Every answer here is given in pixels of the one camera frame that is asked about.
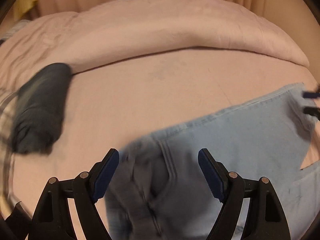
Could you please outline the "light blue denim pants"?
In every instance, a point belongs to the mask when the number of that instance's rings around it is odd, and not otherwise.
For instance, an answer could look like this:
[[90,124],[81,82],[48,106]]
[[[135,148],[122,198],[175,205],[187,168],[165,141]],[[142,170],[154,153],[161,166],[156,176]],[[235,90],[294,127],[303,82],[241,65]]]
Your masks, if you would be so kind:
[[199,167],[206,148],[246,179],[270,179],[293,239],[319,212],[319,163],[301,164],[317,119],[301,83],[141,137],[119,152],[105,203],[113,239],[205,239],[221,209]]

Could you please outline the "plaid grey white cloth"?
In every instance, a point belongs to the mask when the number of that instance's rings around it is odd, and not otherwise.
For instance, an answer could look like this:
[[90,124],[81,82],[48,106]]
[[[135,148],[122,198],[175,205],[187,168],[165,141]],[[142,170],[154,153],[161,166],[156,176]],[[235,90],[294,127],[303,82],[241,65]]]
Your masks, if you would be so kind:
[[1,201],[12,196],[12,178],[15,156],[11,149],[10,135],[16,109],[16,93],[1,88]]

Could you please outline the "rolled dark denim garment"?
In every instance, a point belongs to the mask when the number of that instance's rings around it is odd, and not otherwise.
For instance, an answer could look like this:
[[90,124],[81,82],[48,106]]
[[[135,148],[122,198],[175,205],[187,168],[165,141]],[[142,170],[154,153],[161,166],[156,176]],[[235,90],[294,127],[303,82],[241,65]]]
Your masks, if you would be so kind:
[[72,71],[53,63],[37,72],[17,93],[10,135],[15,153],[50,153],[62,133],[67,92]]

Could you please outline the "pink bed sheet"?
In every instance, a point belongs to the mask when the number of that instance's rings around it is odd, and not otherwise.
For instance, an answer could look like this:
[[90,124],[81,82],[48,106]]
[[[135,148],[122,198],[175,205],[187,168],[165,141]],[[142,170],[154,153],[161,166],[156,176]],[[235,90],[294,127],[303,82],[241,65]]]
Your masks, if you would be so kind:
[[14,194],[32,212],[50,177],[89,170],[111,148],[242,105],[287,85],[314,89],[308,68],[234,50],[193,49],[137,57],[76,74],[60,139],[49,155],[17,155]]

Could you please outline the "pink folded duvet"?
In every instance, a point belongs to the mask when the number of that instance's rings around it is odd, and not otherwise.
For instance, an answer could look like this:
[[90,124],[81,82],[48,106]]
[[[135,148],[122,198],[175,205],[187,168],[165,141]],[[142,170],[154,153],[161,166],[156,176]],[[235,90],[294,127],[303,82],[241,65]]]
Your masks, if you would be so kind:
[[285,31],[239,4],[116,0],[28,23],[1,45],[1,87],[17,89],[51,63],[66,63],[79,73],[132,57],[192,47],[245,50],[309,65]]

